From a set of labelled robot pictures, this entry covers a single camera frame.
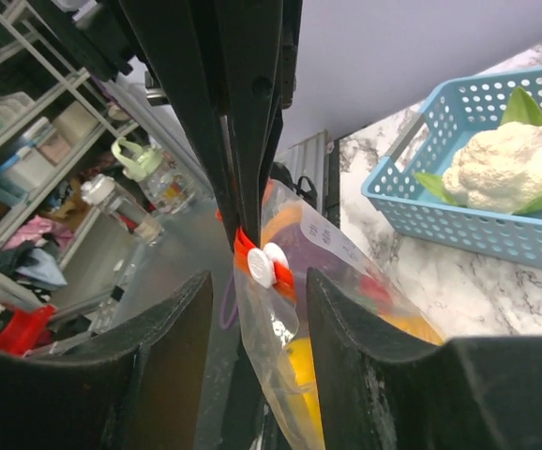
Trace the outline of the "blue plastic basket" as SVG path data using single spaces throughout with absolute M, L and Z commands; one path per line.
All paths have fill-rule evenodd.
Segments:
M 475 133 L 496 128 L 517 87 L 542 109 L 542 67 L 439 84 L 362 184 L 362 194 L 399 233 L 542 270 L 542 211 L 511 216 L 457 207 L 415 178 L 441 175 Z

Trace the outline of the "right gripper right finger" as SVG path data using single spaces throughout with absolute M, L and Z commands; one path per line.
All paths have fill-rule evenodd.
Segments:
M 435 346 L 307 277 L 329 449 L 542 449 L 542 336 Z

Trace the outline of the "red bell pepper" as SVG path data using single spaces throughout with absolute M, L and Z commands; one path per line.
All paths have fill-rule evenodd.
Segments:
M 392 311 L 393 302 L 388 290 L 374 277 L 362 276 L 360 278 L 360 291 L 370 298 L 378 314 L 388 314 Z

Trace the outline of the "yellow bell pepper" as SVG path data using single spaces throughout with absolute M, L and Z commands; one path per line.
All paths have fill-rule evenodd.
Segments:
M 381 314 L 387 323 L 398 328 L 400 331 L 419 338 L 427 343 L 443 345 L 444 340 L 436 330 L 422 316 L 399 316 L 394 314 Z

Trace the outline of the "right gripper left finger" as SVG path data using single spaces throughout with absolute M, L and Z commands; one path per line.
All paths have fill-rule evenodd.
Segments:
M 0 449 L 190 449 L 213 309 L 208 272 L 60 355 L 0 352 Z

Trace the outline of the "yellow orange fruit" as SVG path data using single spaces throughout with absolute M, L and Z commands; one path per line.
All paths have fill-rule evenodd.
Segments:
M 271 239 L 279 233 L 281 230 L 294 225 L 299 224 L 302 217 L 302 207 L 298 205 L 292 205 L 280 210 L 275 216 L 273 216 L 261 230 L 261 244 L 264 245 L 271 241 Z

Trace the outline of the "clear zip bag orange zipper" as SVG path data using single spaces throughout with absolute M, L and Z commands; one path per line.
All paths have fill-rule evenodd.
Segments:
M 360 278 L 373 277 L 390 293 L 393 307 L 388 314 L 422 316 L 425 319 L 420 310 L 339 228 L 279 180 L 269 180 L 264 191 L 262 227 L 280 210 L 292 205 L 302 207 L 299 224 L 303 234 L 357 272 L 350 272 L 342 281 L 330 278 L 348 297 L 380 317 L 372 300 L 360 291 Z M 234 286 L 244 347 L 288 444 L 293 449 L 307 449 L 289 415 L 287 386 L 279 369 L 279 356 L 287 344 L 296 338 L 310 339 L 308 306 L 311 301 L 307 297 L 307 288 L 305 297 L 296 295 L 294 274 L 277 244 L 270 241 L 255 245 L 243 231 L 237 231 L 233 244 Z

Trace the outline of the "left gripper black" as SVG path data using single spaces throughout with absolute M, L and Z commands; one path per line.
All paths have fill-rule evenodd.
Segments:
M 260 177 L 276 71 L 281 106 L 289 108 L 302 3 L 97 1 L 78 21 L 73 15 L 81 6 L 70 1 L 28 5 L 100 81 L 128 75 L 134 57 L 153 69 L 212 186 L 232 245 L 238 212 L 220 123 L 226 77 L 239 217 L 245 235 L 258 245 Z

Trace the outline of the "purple onion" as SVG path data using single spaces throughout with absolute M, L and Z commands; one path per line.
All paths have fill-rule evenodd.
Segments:
M 333 280 L 342 281 L 350 272 L 357 272 L 330 250 L 311 242 L 295 223 L 279 230 L 271 242 L 284 252 L 294 274 L 294 288 L 298 297 L 306 296 L 307 273 L 310 267 L 321 270 Z

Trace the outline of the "yellow lemon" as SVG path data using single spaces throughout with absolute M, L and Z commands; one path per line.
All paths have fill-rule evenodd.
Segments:
M 325 449 L 313 355 L 308 337 L 296 338 L 279 356 L 289 415 L 307 449 Z

